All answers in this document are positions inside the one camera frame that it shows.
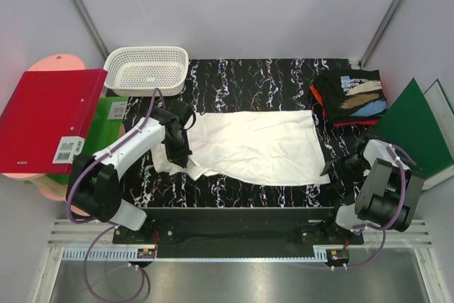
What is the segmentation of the white t shirt blue print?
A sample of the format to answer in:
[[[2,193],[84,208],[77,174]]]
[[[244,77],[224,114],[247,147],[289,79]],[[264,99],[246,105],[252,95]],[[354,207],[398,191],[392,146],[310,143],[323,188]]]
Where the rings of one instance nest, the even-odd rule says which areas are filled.
[[[168,161],[159,144],[151,150],[157,172],[185,172],[193,180],[225,175],[264,186],[330,182],[310,110],[197,114],[187,135],[187,167]]]

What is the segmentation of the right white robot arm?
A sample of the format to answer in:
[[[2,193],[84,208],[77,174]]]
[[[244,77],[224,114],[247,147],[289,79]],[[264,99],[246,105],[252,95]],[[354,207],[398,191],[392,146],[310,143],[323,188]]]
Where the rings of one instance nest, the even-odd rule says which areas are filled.
[[[411,169],[415,164],[403,148],[375,136],[359,140],[350,155],[328,161],[321,174],[333,176],[331,189],[357,185],[360,191],[354,203],[334,206],[322,226],[324,239],[339,243],[348,232],[367,228],[407,230],[425,182],[421,173]]]

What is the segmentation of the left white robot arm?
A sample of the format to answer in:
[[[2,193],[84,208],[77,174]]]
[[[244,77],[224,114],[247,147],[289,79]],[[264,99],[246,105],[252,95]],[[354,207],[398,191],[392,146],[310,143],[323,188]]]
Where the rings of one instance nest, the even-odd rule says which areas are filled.
[[[185,168],[192,151],[187,122],[196,114],[187,103],[177,100],[169,109],[154,108],[115,143],[95,154],[81,153],[72,163],[67,187],[67,217],[76,224],[97,221],[123,226],[137,243],[153,236],[147,214],[122,198],[121,178],[145,153],[159,144],[167,160]]]

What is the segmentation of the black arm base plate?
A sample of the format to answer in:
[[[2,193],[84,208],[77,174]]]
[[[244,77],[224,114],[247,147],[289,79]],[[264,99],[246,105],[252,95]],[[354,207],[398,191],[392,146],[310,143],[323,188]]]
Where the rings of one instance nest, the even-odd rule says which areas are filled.
[[[158,260],[303,260],[316,246],[360,246],[334,225],[332,208],[147,208],[141,230],[121,227],[113,243],[157,246]]]

